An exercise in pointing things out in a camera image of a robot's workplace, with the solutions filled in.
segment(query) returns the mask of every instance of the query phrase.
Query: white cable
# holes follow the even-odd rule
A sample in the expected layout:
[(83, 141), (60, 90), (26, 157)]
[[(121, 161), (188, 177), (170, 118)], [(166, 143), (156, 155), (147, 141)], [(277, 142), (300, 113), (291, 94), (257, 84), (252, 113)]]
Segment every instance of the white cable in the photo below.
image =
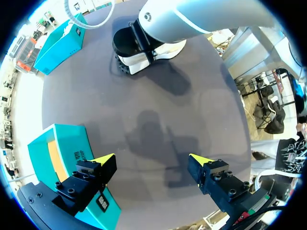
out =
[(248, 111), (246, 108), (244, 108), (244, 110), (248, 113), (248, 115), (250, 115), (250, 118), (251, 118), (253, 121), (256, 121), (256, 120), (251, 116), (251, 114), (249, 113), (249, 111)]
[(112, 13), (113, 13), (113, 10), (114, 10), (114, 7), (115, 7), (115, 0), (111, 0), (111, 3), (112, 3), (112, 8), (110, 10), (110, 13), (108, 14), (108, 16), (106, 17), (106, 19), (98, 24), (98, 25), (87, 25), (87, 24), (84, 24), (82, 22), (80, 22), (78, 19), (76, 19), (73, 14), (71, 13), (71, 10), (69, 9), (69, 4), (68, 4), (68, 1), (69, 0), (64, 0), (64, 8), (65, 8), (65, 12), (67, 14), (67, 16), (69, 17), (70, 20), (73, 21), (73, 23), (75, 23), (76, 25), (84, 28), (84, 29), (97, 29), (98, 27), (104, 25), (111, 17)]
[(259, 184), (260, 177), (268, 176), (268, 175), (275, 175), (275, 174), (293, 177), (293, 178), (298, 178), (298, 177), (301, 176), (301, 174), (298, 174), (298, 173), (282, 172), (282, 171), (275, 170), (275, 169), (266, 169), (266, 170), (262, 171), (261, 173), (259, 173), (259, 175), (256, 177), (256, 179), (255, 179), (255, 190), (257, 191), (260, 188), (260, 184)]

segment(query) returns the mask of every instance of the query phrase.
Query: black graphic t-shirt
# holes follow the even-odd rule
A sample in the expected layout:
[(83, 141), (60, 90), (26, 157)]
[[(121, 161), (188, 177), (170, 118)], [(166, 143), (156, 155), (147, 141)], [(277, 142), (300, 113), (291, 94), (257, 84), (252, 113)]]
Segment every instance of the black graphic t-shirt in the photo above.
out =
[(302, 173), (307, 157), (306, 140), (300, 138), (280, 140), (278, 144), (275, 169), (286, 173)]

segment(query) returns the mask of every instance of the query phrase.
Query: red object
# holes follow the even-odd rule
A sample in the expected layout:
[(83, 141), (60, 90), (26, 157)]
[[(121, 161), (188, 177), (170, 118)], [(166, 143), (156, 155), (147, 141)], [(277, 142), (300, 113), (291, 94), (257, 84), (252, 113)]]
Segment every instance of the red object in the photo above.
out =
[(27, 55), (27, 58), (29, 58), (31, 56), (32, 52), (33, 52), (33, 50), (30, 50), (30, 52)]
[(249, 213), (247, 212), (243, 212), (242, 215), (239, 217), (239, 219), (235, 222), (235, 224), (241, 222), (242, 220), (244, 220), (246, 217), (249, 217)]
[(20, 61), (17, 62), (17, 65), (20, 66), (21, 68), (23, 68), (24, 70), (28, 71), (28, 72), (31, 70), (30, 67), (26, 66), (24, 63), (22, 63)]
[(279, 91), (280, 94), (282, 94), (282, 92), (283, 92), (282, 78), (280, 77), (280, 75), (277, 75), (277, 73), (275, 71), (273, 71), (273, 76), (276, 80), (278, 91)]
[(32, 38), (32, 37), (31, 37), (31, 42), (33, 42), (34, 44), (37, 43), (37, 41), (34, 38)]

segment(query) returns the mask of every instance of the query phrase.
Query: yellow tip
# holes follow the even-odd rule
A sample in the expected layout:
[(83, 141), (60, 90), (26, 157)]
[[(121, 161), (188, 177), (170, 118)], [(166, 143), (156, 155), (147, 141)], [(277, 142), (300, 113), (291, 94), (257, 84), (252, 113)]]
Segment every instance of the yellow tip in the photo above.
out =
[(209, 158), (205, 158), (205, 157), (201, 157), (201, 156), (198, 156), (196, 154), (192, 154), (190, 153), (189, 156), (192, 156), (195, 160), (197, 160), (199, 162), (199, 164), (201, 164), (202, 166), (205, 164), (205, 163), (208, 163), (209, 161), (214, 161), (214, 160), (211, 160)]
[(93, 159), (93, 160), (89, 160), (89, 161), (95, 161), (95, 162), (98, 162), (98, 163), (101, 163), (101, 165), (103, 165), (104, 163), (107, 162), (107, 160), (110, 159), (110, 157), (112, 157), (113, 155), (115, 155), (114, 153), (111, 153), (109, 155), (106, 155), (106, 156), (103, 156), (103, 157), (98, 157), (96, 159)]

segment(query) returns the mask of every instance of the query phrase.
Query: desk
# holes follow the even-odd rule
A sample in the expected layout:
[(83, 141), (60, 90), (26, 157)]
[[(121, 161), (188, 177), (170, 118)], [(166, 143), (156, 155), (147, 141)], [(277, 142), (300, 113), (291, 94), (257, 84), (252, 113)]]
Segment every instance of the desk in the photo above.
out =
[[(280, 80), (280, 86), (282, 87), (282, 90), (280, 90), (280, 87), (278, 87), (278, 83), (276, 82), (276, 78), (273, 76), (273, 73), (266, 75), (265, 77), (268, 77), (269, 85), (264, 85), (262, 87), (258, 87), (255, 80), (252, 81), (254, 84), (255, 90), (250, 91), (246, 94), (243, 94), (242, 97), (251, 95), (253, 93), (258, 94), (258, 98), (260, 100), (260, 105), (257, 105), (260, 109), (256, 109), (254, 112), (254, 116), (259, 118), (261, 120), (261, 123), (259, 125), (256, 125), (257, 128), (264, 129), (268, 123), (270, 123), (271, 120), (267, 120), (270, 118), (270, 111), (267, 108), (267, 102), (264, 103), (264, 99), (267, 100), (267, 98), (264, 98), (261, 91), (264, 90), (266, 87), (272, 87), (273, 94), (270, 95), (270, 97), (277, 96), (278, 101), (280, 102), (281, 107), (283, 108), (285, 112), (285, 118), (283, 121), (284, 124), (284, 132), (281, 134), (273, 134), (273, 139), (289, 139), (289, 138), (295, 138), (296, 137), (296, 124), (297, 124), (297, 117), (296, 117), (296, 108), (295, 108), (295, 100), (294, 95), (292, 91), (292, 87), (290, 84), (290, 79), (286, 73), (278, 74)], [(257, 112), (259, 110), (262, 110), (262, 115), (258, 116)]]
[[(118, 170), (108, 188), (122, 209), (121, 230), (175, 228), (217, 210), (187, 171), (189, 153), (223, 159), (241, 180), (250, 174), (242, 103), (204, 36), (134, 76), (118, 69), (113, 35), (138, 17), (144, 3), (117, 4), (110, 21), (87, 30), (82, 50), (44, 80), (43, 128), (84, 125), (95, 157), (116, 154)], [(97, 24), (109, 9), (85, 18)]]

